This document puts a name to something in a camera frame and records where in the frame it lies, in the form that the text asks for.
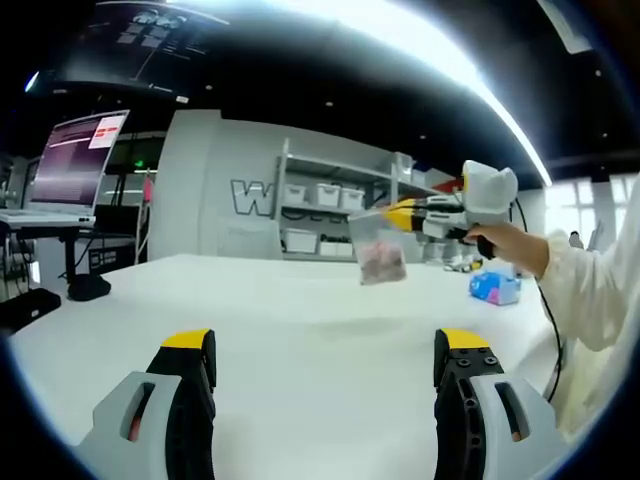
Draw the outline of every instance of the black ceiling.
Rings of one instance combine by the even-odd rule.
[[[535,0],[401,3],[439,19],[474,59],[553,178],[590,175],[605,161],[608,170],[637,170],[635,126],[607,66],[594,52],[570,55]],[[53,124],[94,110],[130,107],[127,130],[143,131],[166,129],[175,108],[220,108],[226,118],[402,151],[452,174],[468,158],[531,173],[520,144],[474,95],[344,27],[273,11],[224,12],[231,25],[220,30],[220,47],[193,75],[188,106],[131,88],[60,81],[24,95],[31,73],[61,58],[93,6],[64,15],[44,10],[32,15],[36,38],[5,79],[0,149],[13,154],[37,155]],[[53,94],[54,87],[66,93]]]

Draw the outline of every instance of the tissue box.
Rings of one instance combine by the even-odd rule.
[[[469,293],[494,305],[509,305],[520,300],[521,282],[495,272],[483,272],[474,275],[469,282]]]

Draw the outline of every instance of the white counter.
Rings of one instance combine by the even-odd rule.
[[[67,302],[12,337],[27,383],[64,440],[146,370],[172,334],[212,328],[216,478],[431,478],[437,440],[433,340],[442,327],[489,341],[538,390],[556,361],[533,280],[518,305],[470,298],[467,275],[410,265],[358,284],[356,264],[177,256],[113,272],[112,293]]]

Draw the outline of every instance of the laptop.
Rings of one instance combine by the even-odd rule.
[[[42,152],[26,209],[1,210],[0,223],[22,227],[93,227],[100,182],[129,110],[56,125]]]

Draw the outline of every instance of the ceiling light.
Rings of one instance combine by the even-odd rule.
[[[518,139],[547,187],[551,177],[535,148],[486,86],[465,53],[426,18],[384,0],[264,0],[288,10],[336,21],[421,60],[482,98]]]
[[[38,79],[38,75],[40,74],[40,72],[36,72],[33,74],[33,76],[31,77],[31,79],[27,82],[27,84],[24,86],[24,91],[25,93],[28,92],[29,90],[31,90],[31,87],[33,87],[36,83],[36,80]]]

